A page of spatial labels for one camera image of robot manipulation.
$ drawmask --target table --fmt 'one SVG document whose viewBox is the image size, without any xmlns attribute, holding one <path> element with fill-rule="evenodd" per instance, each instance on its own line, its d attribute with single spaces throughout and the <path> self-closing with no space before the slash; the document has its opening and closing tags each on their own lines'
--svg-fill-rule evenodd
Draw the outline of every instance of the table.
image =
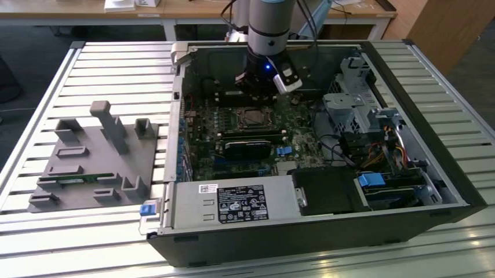
<svg viewBox="0 0 495 278">
<path fill-rule="evenodd" d="M 165 0 L 164 21 L 166 22 L 166 40 L 176 41 L 174 25 L 178 24 L 224 24 L 218 18 L 221 9 L 225 7 L 225 0 Z M 368 39 L 381 39 L 389 20 L 396 12 L 388 12 L 375 0 L 365 0 L 357 5 L 344 6 L 347 17 L 343 12 L 331 10 L 324 24 L 364 24 L 372 25 Z"/>
<path fill-rule="evenodd" d="M 1 0 L 0 25 L 162 25 L 164 3 L 105 13 L 104 0 Z"/>
<path fill-rule="evenodd" d="M 162 194 L 170 42 L 92 42 L 69 50 L 0 173 L 0 269 L 4 277 L 473 277 L 495 268 L 495 135 L 416 46 L 373 42 L 488 208 L 405 243 L 198 267 L 173 268 L 138 234 L 138 206 L 30 214 L 28 198 L 57 136 L 57 119 L 82 126 L 93 100 L 109 100 L 124 124 L 158 124 L 152 197 Z M 388 106 L 393 100 L 377 85 Z"/>
<path fill-rule="evenodd" d="M 168 41 L 176 41 L 178 24 L 224 24 L 218 15 L 225 0 L 161 0 L 156 8 L 104 13 L 104 0 L 1 0 L 0 25 L 161 25 Z M 367 24 L 368 39 L 380 39 L 395 12 L 387 12 L 375 0 L 347 5 L 345 15 L 331 10 L 325 24 Z"/>
</svg>

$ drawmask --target barcode sticker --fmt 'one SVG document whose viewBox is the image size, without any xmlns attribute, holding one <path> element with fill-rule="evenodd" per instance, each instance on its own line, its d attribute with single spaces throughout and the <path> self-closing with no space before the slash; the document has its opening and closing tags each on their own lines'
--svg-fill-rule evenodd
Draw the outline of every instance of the barcode sticker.
<svg viewBox="0 0 495 278">
<path fill-rule="evenodd" d="M 200 193 L 216 193 L 217 184 L 200 184 Z"/>
</svg>

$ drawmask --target black computer case side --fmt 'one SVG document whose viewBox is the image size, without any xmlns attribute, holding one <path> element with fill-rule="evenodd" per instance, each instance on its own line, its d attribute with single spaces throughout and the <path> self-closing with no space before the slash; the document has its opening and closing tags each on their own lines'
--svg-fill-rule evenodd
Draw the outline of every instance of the black computer case side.
<svg viewBox="0 0 495 278">
<path fill-rule="evenodd" d="M 411 120 L 413 127 L 417 130 L 417 133 L 428 146 L 431 153 L 436 161 L 440 164 L 443 171 L 448 177 L 448 180 L 452 182 L 463 200 L 469 204 L 471 210 L 468 215 L 476 213 L 487 207 L 487 202 L 483 200 L 481 195 L 479 194 L 475 186 L 471 183 L 467 175 L 464 174 L 463 169 L 456 163 L 452 154 L 448 152 L 441 140 L 429 126 L 428 121 L 424 119 L 423 114 L 420 113 L 415 103 L 412 102 L 411 97 L 408 96 L 403 86 L 400 85 L 399 80 L 395 78 L 392 71 L 389 70 L 380 54 L 377 53 L 371 42 L 361 42 L 363 51 L 367 53 L 369 60 L 372 61 L 377 73 L 381 75 L 387 87 L 391 90 L 391 93 L 404 110 L 407 118 Z"/>
<path fill-rule="evenodd" d="M 172 266 L 205 266 L 405 242 L 433 226 L 452 222 L 471 210 L 469 207 L 424 210 L 178 235 L 157 236 L 153 233 L 146 241 Z"/>
</svg>

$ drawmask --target white label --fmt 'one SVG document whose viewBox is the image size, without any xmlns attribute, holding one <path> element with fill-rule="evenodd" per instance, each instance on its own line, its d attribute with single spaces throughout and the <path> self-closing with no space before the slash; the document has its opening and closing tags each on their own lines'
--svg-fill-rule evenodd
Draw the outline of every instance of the white label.
<svg viewBox="0 0 495 278">
<path fill-rule="evenodd" d="M 138 17 L 160 17 L 160 15 L 154 13 L 138 13 L 137 16 Z"/>
<path fill-rule="evenodd" d="M 216 193 L 217 184 L 200 184 L 200 193 Z"/>
<path fill-rule="evenodd" d="M 283 73 L 284 73 L 284 75 L 285 75 L 287 77 L 289 77 L 289 76 L 292 75 L 292 70 L 291 70 L 291 68 L 284 69 L 284 70 L 283 70 Z"/>
</svg>

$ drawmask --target green circuit board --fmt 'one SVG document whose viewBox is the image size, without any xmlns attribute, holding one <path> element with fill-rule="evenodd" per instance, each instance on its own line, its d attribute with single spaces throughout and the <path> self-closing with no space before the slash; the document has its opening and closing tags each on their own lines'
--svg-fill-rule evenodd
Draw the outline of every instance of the green circuit board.
<svg viewBox="0 0 495 278">
<path fill-rule="evenodd" d="M 208 102 L 197 111 L 185 113 L 193 180 L 265 177 L 279 175 L 277 163 L 293 162 L 297 168 L 324 165 L 321 150 L 312 133 L 309 102 L 293 95 L 279 96 L 272 107 L 218 107 Z M 283 132 L 283 141 L 271 144 L 269 155 L 256 160 L 226 160 L 221 150 L 222 137 L 229 134 Z M 277 149 L 289 147 L 283 155 Z"/>
</svg>

